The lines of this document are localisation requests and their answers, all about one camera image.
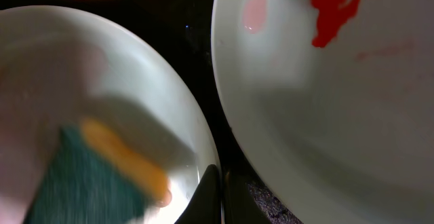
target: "green scouring pad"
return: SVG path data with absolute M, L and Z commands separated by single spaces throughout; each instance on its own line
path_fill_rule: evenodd
M 133 183 L 88 149 L 80 131 L 61 143 L 24 224 L 126 224 L 151 204 Z

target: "plate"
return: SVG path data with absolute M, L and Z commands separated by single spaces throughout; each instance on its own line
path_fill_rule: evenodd
M 304 223 L 432 223 L 434 0 L 215 0 L 226 117 Z
M 107 19 L 54 6 L 0 11 L 0 60 L 0 151 L 8 156 L 0 172 L 9 177 L 0 206 L 28 208 L 59 127 L 82 116 L 98 118 L 167 171 L 172 201 L 152 223 L 174 223 L 206 168 L 219 166 L 205 117 L 178 74 Z

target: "red sauce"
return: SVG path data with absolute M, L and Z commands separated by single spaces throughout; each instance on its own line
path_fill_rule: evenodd
M 319 10 L 317 19 L 317 36 L 312 45 L 324 48 L 338 34 L 340 28 L 350 18 L 354 18 L 359 8 L 360 0 L 311 0 L 314 8 Z

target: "red stain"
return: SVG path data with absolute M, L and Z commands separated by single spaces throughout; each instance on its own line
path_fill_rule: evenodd
M 434 73 L 421 73 L 418 75 L 418 81 L 425 81 L 427 79 L 434 79 Z
M 414 85 L 414 84 L 412 84 L 412 83 L 405 85 L 405 86 L 402 88 L 403 95 L 408 95 L 410 92 L 413 92 L 413 90 L 414 90 L 415 88 L 416 88 L 416 85 Z
M 248 0 L 244 7 L 242 21 L 249 33 L 260 32 L 267 21 L 267 0 Z
M 359 8 L 360 0 L 311 0 L 314 8 L 319 10 L 317 20 L 317 36 L 312 45 L 317 48 L 324 48 L 338 35 L 340 28 L 354 18 Z
M 379 56 L 379 57 L 387 57 L 387 56 L 396 56 L 405 51 L 412 51 L 414 49 L 414 43 L 411 39 L 406 41 L 401 45 L 389 45 L 384 48 L 380 48 L 371 52 L 360 52 L 356 56 L 356 61 L 361 62 L 365 61 L 369 57 Z

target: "black countertop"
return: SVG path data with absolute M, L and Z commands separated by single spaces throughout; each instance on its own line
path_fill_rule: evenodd
M 145 40 L 179 74 L 208 121 L 224 175 L 226 223 L 301 223 L 257 177 L 224 116 L 212 69 L 213 1 L 0 0 L 0 10 L 26 5 L 72 7 L 116 22 Z

